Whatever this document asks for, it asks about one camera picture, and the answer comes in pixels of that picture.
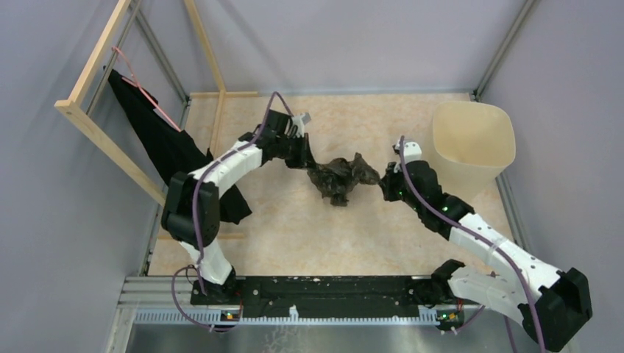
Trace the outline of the dark translucent trash bag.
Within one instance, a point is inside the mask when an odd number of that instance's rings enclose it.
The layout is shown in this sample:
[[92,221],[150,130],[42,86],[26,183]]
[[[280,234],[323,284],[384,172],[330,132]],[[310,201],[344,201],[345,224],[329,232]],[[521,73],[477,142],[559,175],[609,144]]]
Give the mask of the dark translucent trash bag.
[[328,198],[334,207],[346,207],[349,204],[347,195],[355,186],[378,185],[381,180],[378,171],[359,152],[352,160],[337,157],[328,163],[317,163],[306,172],[321,197]]

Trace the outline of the beige plastic trash bin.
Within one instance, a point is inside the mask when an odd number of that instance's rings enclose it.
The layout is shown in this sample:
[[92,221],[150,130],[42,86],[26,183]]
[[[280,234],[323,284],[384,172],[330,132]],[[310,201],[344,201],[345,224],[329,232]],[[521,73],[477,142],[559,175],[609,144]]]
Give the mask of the beige plastic trash bin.
[[470,202],[515,160],[511,118],[474,101],[446,101],[433,111],[422,147],[442,190]]

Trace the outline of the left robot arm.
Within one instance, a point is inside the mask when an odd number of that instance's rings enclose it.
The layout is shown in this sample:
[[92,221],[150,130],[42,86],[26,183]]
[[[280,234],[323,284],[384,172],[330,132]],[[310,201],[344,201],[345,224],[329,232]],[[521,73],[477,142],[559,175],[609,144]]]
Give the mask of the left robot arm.
[[176,173],[170,182],[161,226],[194,262],[200,296],[231,302],[236,274],[217,241],[221,198],[236,182],[274,158],[291,169],[315,164],[305,131],[309,113],[290,116],[269,110],[254,132],[243,134],[222,156],[195,171]]

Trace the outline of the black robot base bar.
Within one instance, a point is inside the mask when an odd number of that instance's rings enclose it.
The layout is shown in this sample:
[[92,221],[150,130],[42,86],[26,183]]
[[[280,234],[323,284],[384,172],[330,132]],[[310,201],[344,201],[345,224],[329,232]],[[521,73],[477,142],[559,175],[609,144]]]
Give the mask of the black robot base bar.
[[192,305],[232,305],[244,318],[416,318],[426,309],[458,312],[470,302],[437,279],[420,276],[248,276],[224,287],[193,284]]

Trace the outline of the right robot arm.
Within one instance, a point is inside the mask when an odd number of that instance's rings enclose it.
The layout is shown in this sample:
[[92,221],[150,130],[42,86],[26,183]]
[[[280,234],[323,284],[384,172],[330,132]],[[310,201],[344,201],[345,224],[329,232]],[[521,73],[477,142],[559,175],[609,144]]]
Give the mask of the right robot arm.
[[592,318],[585,274],[548,264],[500,234],[464,200],[445,193],[424,160],[388,163],[380,187],[386,201],[404,202],[426,229],[473,253],[496,273],[477,274],[456,265],[431,283],[437,301],[477,302],[520,324],[549,352],[560,352]]

